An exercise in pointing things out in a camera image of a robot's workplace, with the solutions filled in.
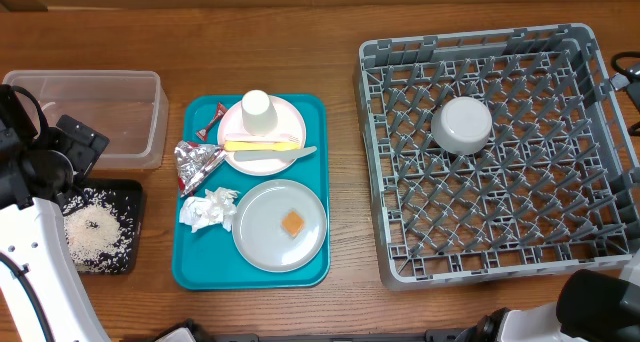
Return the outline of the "white napkin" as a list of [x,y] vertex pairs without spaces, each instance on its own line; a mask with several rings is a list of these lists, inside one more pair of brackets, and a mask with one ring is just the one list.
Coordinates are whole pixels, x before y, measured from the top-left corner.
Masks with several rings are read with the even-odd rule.
[[179,211],[178,222],[190,226],[192,233],[213,225],[221,225],[230,232],[238,195],[238,191],[219,187],[214,192],[206,190],[204,197],[188,197]]

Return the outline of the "white small bowl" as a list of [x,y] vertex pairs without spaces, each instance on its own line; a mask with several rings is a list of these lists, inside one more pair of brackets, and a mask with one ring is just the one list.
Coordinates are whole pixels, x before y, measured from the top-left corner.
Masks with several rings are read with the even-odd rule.
[[471,155],[487,144],[492,125],[485,104],[471,97],[456,97],[436,111],[431,120],[431,134],[445,151]]

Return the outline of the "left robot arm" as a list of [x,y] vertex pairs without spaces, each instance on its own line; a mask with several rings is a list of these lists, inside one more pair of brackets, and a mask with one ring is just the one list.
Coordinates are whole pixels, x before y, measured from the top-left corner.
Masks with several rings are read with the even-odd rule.
[[105,341],[67,245],[61,208],[109,144],[68,115],[36,120],[1,87],[1,292],[24,341]]

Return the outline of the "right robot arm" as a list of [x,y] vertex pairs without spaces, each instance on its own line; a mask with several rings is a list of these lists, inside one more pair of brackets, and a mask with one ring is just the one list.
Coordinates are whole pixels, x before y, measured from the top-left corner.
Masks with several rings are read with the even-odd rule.
[[[609,80],[614,91],[624,90],[639,111],[639,63],[619,66],[624,58],[639,59],[639,51],[613,56],[617,72]],[[639,169],[608,182],[621,222],[624,208],[632,208],[632,187],[639,188]],[[284,341],[383,341],[382,335],[296,336]],[[579,269],[567,280],[557,302],[530,310],[502,308],[466,329],[425,331],[419,341],[639,341],[639,248],[619,277]]]

